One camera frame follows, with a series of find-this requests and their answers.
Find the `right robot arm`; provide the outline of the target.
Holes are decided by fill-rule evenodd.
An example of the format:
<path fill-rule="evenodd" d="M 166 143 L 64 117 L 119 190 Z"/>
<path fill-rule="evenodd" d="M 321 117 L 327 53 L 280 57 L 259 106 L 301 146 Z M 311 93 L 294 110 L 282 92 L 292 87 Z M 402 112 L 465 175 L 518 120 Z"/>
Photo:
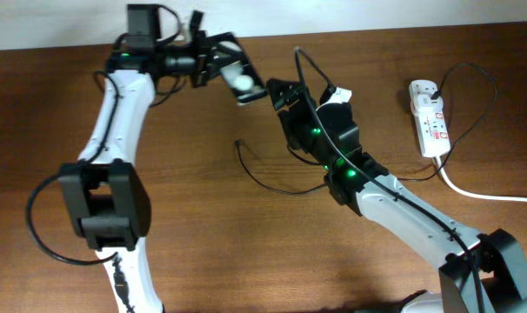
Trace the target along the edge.
<path fill-rule="evenodd" d="M 316 104 L 302 83 L 266 88 L 293 150 L 311 154 L 331 195 L 406 243 L 439 275 L 438 293 L 418 291 L 396 312 L 527 312 L 527 260 L 505 230 L 484 234 L 413 195 L 362 150 L 346 101 Z"/>

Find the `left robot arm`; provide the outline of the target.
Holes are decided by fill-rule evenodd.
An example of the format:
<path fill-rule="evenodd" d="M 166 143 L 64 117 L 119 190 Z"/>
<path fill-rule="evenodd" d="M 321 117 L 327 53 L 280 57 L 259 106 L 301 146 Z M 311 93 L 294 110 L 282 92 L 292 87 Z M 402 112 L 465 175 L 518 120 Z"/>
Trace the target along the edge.
<path fill-rule="evenodd" d="M 188 39 L 161 34 L 160 4 L 130 4 L 128 29 L 112 45 L 95 128 L 59 182 L 76 235 L 106 269 L 121 312 L 163 312 L 146 253 L 151 204 L 135 170 L 137 146 L 163 77 L 187 77 L 193 87 L 221 76 L 240 104 L 265 96 L 262 81 L 231 32 L 207 36 L 203 12 L 190 18 Z"/>

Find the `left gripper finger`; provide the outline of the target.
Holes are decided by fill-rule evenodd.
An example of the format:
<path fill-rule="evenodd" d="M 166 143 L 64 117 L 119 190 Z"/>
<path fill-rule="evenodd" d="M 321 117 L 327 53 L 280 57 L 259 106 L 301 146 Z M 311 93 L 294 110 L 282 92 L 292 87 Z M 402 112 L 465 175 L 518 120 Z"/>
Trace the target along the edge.
<path fill-rule="evenodd" d="M 198 84 L 207 85 L 208 82 L 221 75 L 221 67 L 218 65 L 206 65 L 198 75 Z"/>
<path fill-rule="evenodd" d="M 233 33 L 226 32 L 211 36 L 209 41 L 210 67 L 223 68 L 234 63 L 240 63 L 242 66 L 250 65 L 246 51 Z"/>

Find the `black smartphone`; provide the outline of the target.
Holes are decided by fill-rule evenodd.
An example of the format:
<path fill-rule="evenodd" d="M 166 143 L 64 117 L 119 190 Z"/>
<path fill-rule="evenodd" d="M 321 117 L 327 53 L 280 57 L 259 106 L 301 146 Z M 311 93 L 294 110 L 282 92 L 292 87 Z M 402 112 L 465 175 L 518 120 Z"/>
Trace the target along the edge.
<path fill-rule="evenodd" d="M 268 96 L 262 80 L 250 64 L 236 61 L 224 66 L 219 72 L 234 94 L 238 107 L 247 106 Z"/>

